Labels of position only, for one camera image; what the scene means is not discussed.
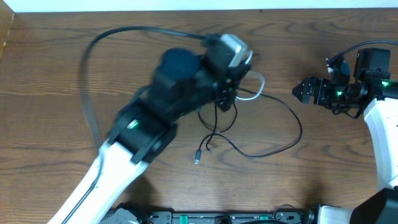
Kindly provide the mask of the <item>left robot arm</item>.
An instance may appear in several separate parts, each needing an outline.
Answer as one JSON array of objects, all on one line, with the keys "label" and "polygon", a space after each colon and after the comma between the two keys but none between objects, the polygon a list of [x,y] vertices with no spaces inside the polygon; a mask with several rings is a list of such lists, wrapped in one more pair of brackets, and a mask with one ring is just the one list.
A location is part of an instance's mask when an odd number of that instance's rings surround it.
[{"label": "left robot arm", "polygon": [[117,115],[83,180],[52,223],[99,223],[150,163],[174,140],[177,120],[214,103],[229,110],[252,52],[208,50],[197,55],[174,48],[163,53],[147,98],[136,94]]}]

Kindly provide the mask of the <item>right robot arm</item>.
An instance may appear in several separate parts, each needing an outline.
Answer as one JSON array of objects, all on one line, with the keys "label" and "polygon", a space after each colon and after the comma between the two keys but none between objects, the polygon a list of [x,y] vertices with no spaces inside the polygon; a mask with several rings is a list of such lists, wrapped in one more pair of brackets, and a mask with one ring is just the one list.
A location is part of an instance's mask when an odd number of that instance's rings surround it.
[{"label": "right robot arm", "polygon": [[354,209],[320,205],[315,223],[397,223],[397,82],[391,80],[391,52],[386,49],[358,50],[350,72],[344,54],[327,59],[331,79],[308,77],[292,89],[302,103],[331,110],[335,115],[364,118],[374,149],[377,169],[377,193]]}]

